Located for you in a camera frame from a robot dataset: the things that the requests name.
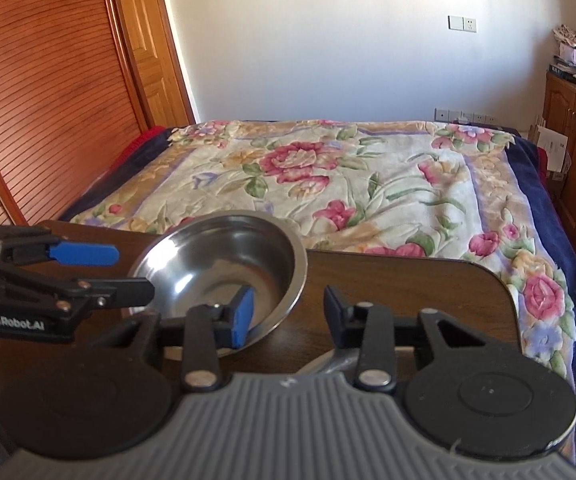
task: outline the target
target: floral blanket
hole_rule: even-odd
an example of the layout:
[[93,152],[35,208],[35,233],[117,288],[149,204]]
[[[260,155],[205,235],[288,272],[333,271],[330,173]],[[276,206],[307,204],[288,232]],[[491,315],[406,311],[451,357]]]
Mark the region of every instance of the floral blanket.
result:
[[163,234],[216,210],[283,218],[306,247],[453,258],[511,291],[526,355],[572,382],[574,305],[506,158],[511,134],[456,124],[211,121],[72,221]]

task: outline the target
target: dark brown tabletop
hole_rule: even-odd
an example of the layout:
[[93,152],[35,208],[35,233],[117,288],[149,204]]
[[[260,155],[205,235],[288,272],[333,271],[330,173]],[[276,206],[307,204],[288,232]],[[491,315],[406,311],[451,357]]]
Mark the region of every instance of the dark brown tabletop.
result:
[[[73,241],[114,244],[119,262],[110,268],[63,267],[49,262],[27,267],[61,278],[118,278],[156,238],[105,228],[47,221],[55,234]],[[506,342],[519,343],[512,298],[495,275],[467,262],[436,259],[368,256],[355,253],[308,251],[308,279],[299,303],[266,338],[236,354],[221,359],[228,371],[296,372],[333,348],[324,319],[322,297],[325,285],[336,285],[353,301],[387,304],[399,316],[417,315],[424,307],[439,308],[472,328]],[[78,329],[81,340],[107,329],[120,319],[119,311],[96,312]],[[0,351],[2,382],[23,373],[42,357],[62,352],[60,345],[7,340]],[[178,364],[167,362],[166,375]]]

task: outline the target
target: bed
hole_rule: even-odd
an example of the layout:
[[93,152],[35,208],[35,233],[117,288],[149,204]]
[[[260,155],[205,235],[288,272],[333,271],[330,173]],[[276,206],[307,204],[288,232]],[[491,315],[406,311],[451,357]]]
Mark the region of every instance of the bed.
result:
[[576,256],[538,164],[481,126],[210,121],[142,137],[61,219],[164,234],[251,209],[308,248],[475,262],[512,293],[524,353],[576,388]]

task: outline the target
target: red fabric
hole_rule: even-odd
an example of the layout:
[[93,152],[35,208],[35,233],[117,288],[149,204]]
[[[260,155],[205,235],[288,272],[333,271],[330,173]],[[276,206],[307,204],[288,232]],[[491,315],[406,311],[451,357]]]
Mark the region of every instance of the red fabric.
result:
[[548,154],[543,148],[537,147],[536,149],[538,151],[538,179],[541,181],[541,184],[543,184],[543,187],[547,189],[548,186],[546,186],[546,183],[548,180]]
[[134,153],[136,150],[138,150],[140,147],[142,147],[142,145],[145,142],[148,142],[150,139],[152,139],[152,137],[157,137],[164,130],[165,130],[165,128],[163,126],[153,126],[147,132],[143,132],[139,137],[137,137],[130,144],[128,144],[126,149],[124,149],[121,152],[121,155],[119,155],[114,160],[114,162],[112,163],[112,165],[108,169],[108,172],[114,171],[117,168],[119,168],[119,166],[121,166],[128,159],[128,157],[130,155],[132,155],[132,153]]

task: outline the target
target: gray ribbed surface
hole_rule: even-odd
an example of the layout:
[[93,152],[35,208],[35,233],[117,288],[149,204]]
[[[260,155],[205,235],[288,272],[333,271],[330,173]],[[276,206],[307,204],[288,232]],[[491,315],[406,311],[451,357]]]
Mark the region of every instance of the gray ribbed surface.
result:
[[341,374],[241,374],[221,391],[187,397],[167,426],[132,450],[88,462],[18,452],[0,480],[564,480],[557,454],[482,463],[417,434],[394,401]]

